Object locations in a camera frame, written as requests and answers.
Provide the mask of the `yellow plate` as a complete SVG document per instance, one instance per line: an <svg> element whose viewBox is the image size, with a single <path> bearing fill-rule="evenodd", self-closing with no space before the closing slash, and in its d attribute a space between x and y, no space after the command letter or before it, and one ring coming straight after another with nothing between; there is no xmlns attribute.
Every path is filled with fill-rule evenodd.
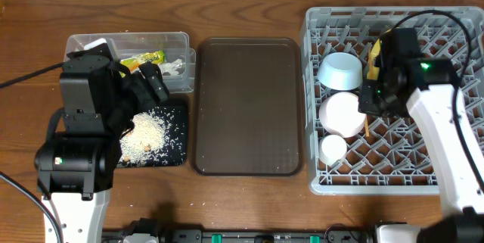
<svg viewBox="0 0 484 243"><path fill-rule="evenodd" d="M377 64L381 54L381 38L379 38L368 53L368 80L378 80L383 72L382 64Z"/></svg>

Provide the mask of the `green snack wrapper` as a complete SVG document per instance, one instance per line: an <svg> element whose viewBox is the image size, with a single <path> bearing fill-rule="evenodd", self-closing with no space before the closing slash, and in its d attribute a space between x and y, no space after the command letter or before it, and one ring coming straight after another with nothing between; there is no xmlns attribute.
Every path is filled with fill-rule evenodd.
<svg viewBox="0 0 484 243"><path fill-rule="evenodd" d="M120 63L126 66L131 72L137 70L142 64L150 62L152 64L163 64L165 62L165 53L162 50L146 52L122 59Z"/></svg>

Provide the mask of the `white small bowl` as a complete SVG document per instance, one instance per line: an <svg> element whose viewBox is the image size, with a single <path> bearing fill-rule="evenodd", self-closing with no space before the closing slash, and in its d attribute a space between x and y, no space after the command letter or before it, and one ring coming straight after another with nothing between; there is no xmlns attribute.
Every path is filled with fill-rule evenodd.
<svg viewBox="0 0 484 243"><path fill-rule="evenodd" d="M366 121L366 115L358 111L358 96L351 92L338 92L325 99L318 117L327 132L343 138L355 136Z"/></svg>

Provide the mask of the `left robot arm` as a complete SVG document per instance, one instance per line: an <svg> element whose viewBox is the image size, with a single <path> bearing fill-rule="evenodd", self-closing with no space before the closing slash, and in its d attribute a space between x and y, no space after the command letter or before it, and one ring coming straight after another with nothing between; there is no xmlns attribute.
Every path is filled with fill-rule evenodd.
<svg viewBox="0 0 484 243"><path fill-rule="evenodd" d="M136 71L109 42L72 51L62 63L63 107L49 120L34 165L47 242L100 242L120 141L133 117L169 98L157 64Z"/></svg>

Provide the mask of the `white napkin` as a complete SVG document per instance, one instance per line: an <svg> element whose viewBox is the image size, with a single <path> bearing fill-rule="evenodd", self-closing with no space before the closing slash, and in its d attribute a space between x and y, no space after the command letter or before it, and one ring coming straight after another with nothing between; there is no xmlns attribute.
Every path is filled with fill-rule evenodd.
<svg viewBox="0 0 484 243"><path fill-rule="evenodd" d="M185 63L181 58L158 64L163 76L179 76L185 72Z"/></svg>

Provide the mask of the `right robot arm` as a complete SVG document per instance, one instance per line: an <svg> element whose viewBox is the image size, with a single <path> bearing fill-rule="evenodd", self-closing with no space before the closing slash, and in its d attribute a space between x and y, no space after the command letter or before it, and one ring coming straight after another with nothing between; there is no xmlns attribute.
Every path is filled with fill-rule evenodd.
<svg viewBox="0 0 484 243"><path fill-rule="evenodd" d="M426 58L413 28L385 32L369 54L358 110L410 117L436 175L443 218L420 228L380 224L372 242L481 242L483 155L464 106L461 81L449 59Z"/></svg>

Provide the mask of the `light blue bowl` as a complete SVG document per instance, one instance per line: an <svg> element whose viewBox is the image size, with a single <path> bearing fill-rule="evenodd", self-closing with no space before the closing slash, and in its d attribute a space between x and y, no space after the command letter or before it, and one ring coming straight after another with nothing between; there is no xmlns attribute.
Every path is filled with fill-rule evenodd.
<svg viewBox="0 0 484 243"><path fill-rule="evenodd" d="M349 53L335 52L327 55L317 72L318 81L330 89L349 91L363 81L362 63Z"/></svg>

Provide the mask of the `wooden chopstick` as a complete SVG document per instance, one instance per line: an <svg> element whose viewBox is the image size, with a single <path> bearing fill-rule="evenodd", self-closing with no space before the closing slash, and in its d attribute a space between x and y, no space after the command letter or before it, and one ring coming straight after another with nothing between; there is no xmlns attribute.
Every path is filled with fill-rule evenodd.
<svg viewBox="0 0 484 243"><path fill-rule="evenodd" d="M365 137L368 138L370 136L369 124L368 124L368 116L365 116Z"/></svg>

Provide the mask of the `white cup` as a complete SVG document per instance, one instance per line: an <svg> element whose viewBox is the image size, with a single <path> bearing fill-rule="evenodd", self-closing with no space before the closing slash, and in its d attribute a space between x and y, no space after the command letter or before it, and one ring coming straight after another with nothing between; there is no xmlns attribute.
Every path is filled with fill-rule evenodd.
<svg viewBox="0 0 484 243"><path fill-rule="evenodd" d="M319 160L332 165L342 159L347 152L346 140L338 135L329 135L319 142Z"/></svg>

